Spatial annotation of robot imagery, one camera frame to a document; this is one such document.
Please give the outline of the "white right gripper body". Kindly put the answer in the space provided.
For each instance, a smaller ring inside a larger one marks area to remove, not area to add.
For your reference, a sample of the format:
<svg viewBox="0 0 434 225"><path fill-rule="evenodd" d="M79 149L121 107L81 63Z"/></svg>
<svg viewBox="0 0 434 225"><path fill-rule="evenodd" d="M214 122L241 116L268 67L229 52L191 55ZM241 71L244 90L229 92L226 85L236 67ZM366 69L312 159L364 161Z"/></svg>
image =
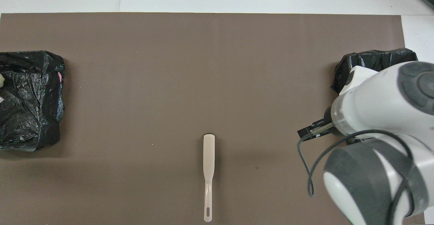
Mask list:
<svg viewBox="0 0 434 225"><path fill-rule="evenodd" d="M332 106L327 107L327 109L324 112L324 117L323 117L323 120L325 123L324 126L328 126L328 128L325 130L325 132L328 134L333 134L333 135L337 136L337 129L336 129L334 123L332 122L331 107Z"/></svg>

